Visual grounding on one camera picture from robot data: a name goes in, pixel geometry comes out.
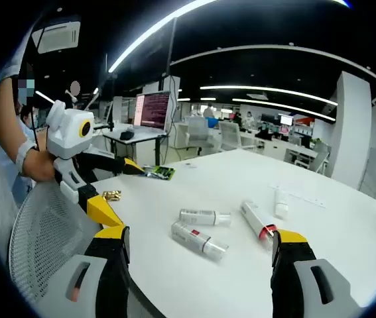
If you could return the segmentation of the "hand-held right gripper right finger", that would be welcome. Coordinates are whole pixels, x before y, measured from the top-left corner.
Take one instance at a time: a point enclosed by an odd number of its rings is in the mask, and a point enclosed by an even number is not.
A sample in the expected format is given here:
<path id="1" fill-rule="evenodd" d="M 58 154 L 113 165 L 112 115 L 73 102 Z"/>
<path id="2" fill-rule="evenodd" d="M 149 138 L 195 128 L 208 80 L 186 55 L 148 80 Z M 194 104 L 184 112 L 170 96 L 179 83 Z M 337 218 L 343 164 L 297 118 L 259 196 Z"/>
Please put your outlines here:
<path id="1" fill-rule="evenodd" d="M 357 317 L 361 307 L 348 280 L 326 259 L 317 259 L 301 234 L 273 233 L 273 317 Z"/>

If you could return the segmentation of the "person's left hand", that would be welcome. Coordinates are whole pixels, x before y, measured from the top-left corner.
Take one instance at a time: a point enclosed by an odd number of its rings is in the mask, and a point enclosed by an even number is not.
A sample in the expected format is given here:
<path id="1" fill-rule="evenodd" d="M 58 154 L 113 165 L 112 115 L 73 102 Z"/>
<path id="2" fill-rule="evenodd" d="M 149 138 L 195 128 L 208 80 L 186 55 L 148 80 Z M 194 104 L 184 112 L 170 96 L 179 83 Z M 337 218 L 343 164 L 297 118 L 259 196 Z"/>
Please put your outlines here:
<path id="1" fill-rule="evenodd" d="M 29 150 L 23 162 L 23 175 L 36 182 L 48 182 L 54 179 L 54 160 L 46 150 Z"/>

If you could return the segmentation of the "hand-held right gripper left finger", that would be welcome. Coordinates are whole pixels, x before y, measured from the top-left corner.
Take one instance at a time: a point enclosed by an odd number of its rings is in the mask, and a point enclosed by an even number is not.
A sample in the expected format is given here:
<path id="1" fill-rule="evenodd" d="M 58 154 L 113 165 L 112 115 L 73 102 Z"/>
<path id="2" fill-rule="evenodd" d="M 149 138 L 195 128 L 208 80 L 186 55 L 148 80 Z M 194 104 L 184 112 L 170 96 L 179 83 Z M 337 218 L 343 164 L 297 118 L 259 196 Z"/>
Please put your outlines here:
<path id="1" fill-rule="evenodd" d="M 129 227 L 101 230 L 50 277 L 40 316 L 126 317 L 129 263 Z"/>

